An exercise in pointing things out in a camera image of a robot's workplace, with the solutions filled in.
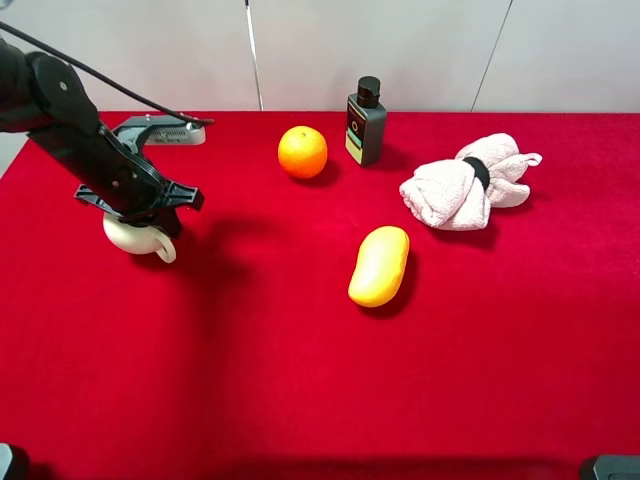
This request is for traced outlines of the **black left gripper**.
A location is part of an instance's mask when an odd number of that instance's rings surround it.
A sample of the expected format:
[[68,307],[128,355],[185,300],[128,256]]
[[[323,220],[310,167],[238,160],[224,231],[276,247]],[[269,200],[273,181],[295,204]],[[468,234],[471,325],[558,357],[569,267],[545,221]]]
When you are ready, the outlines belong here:
[[180,207],[199,211],[204,195],[196,187],[165,177],[141,152],[123,144],[104,123],[85,135],[70,126],[52,126],[28,134],[82,185],[75,198],[115,215],[127,224],[158,224],[178,238]]

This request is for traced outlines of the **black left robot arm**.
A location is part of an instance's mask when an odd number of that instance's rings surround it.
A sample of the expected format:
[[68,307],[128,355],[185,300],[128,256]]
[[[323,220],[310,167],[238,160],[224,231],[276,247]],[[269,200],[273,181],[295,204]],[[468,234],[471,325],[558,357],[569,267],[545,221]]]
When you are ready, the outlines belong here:
[[198,188],[166,178],[143,153],[148,142],[178,144],[176,135],[191,125],[168,115],[134,116],[110,130],[70,65],[1,45],[2,131],[25,133],[80,181],[77,200],[125,224],[176,238],[177,208],[202,208]]

